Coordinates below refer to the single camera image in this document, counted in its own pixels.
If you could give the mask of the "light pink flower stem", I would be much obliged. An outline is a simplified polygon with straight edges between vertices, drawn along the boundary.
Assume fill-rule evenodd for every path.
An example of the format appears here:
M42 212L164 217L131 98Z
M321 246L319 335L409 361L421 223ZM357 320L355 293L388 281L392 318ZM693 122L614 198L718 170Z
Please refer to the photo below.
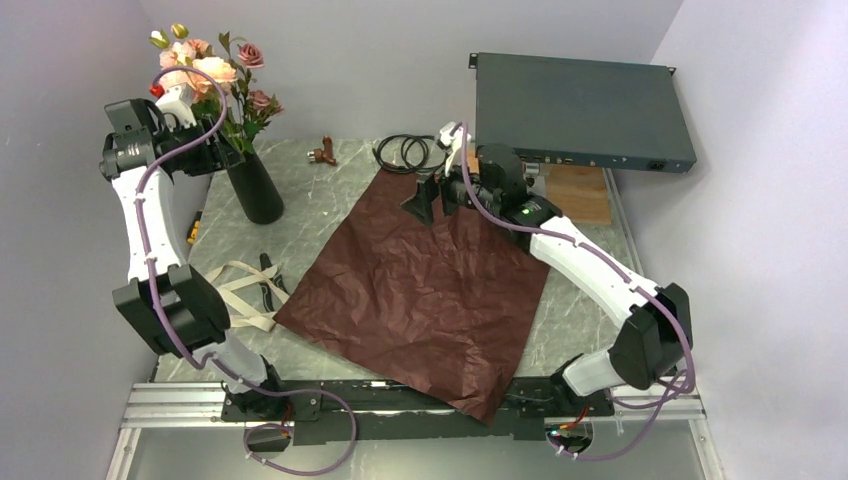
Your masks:
M209 56L192 61L192 67L211 77L227 94L227 120L221 128L227 141L239 152L246 151L243 129L239 120L241 106L238 81L240 74L233 64L221 57ZM221 112L220 97L215 87L202 75L190 75L198 92L192 110L196 115L215 121Z

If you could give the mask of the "peach flower stem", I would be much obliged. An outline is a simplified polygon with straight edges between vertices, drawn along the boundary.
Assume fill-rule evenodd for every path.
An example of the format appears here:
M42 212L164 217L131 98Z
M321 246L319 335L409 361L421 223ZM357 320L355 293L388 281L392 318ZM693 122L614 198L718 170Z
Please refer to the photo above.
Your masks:
M194 67L196 60L214 55L214 49L209 42L189 38L189 31L182 24L172 24L171 34L175 38L174 42L170 41L170 37L164 30L153 30L149 35L150 43L160 50L161 69L177 65ZM195 95L201 95L209 89L209 85L205 84L198 75L180 70L163 75L158 83L151 86L151 93L159 98L168 89L180 84L188 84Z

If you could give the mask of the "dark red wrapping paper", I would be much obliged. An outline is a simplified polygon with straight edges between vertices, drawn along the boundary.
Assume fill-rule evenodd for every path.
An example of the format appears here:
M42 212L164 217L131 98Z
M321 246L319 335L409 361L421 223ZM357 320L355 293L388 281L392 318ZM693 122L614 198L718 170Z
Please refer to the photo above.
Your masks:
M412 177L379 172L275 320L375 374L494 421L548 278L473 209L424 225Z

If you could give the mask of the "beige ribbon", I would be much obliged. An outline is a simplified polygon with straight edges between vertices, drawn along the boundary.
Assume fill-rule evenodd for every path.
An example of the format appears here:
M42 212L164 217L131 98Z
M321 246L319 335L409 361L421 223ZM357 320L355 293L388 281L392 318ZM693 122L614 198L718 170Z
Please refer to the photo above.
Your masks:
M217 279L229 270L239 270L244 273L244 276L227 283L216 284ZM272 280L279 272L279 264L256 269L244 262L233 260L209 271L203 275L203 278L213 285L230 310L229 319L232 328L255 328L263 332L271 332L276 326L274 321L276 310L271 308L270 312L260 311L244 300L239 292L247 287L265 285L270 289L273 298L285 304L289 294L281 287L272 284Z

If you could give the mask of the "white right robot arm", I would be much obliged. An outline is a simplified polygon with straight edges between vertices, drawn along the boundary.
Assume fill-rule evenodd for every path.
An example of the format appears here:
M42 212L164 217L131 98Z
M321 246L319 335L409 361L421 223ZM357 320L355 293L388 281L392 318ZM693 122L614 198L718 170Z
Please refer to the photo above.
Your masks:
M583 234L545 197L530 192L522 162L508 146L482 150L478 170L459 163L454 150L443 166L420 177L402 207L425 225L434 221L433 203L445 215L475 209L507 230L530 256L579 287L613 321L613 343L567 361L552 376L551 401L574 415L590 395L623 385L646 390L659 383L692 348L690 301L671 283L661 287L610 256Z

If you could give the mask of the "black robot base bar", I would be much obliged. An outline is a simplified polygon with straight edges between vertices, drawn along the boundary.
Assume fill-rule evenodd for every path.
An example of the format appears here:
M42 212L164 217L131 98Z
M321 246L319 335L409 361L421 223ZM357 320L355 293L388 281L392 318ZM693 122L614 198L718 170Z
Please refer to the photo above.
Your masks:
M282 380L289 398L252 393L247 402L224 397L225 422L291 423L296 446L346 441L508 437L542 440L558 421L610 417L612 402L603 392L569 399L546 376L516 377L489 424L396 381Z

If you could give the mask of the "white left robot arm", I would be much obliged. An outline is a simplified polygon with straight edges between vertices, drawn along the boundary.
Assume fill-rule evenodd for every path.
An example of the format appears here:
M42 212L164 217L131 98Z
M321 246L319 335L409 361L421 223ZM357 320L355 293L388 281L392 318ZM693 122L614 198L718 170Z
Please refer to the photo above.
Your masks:
M174 175L204 176L226 167L218 122L195 118L177 89L158 101L130 99L105 106L112 132L99 168L120 200L129 241L126 285L115 307L148 347L198 370L210 367L264 420L279 417L286 390L268 381L263 357L231 334L219 291L188 262L185 227L174 207Z

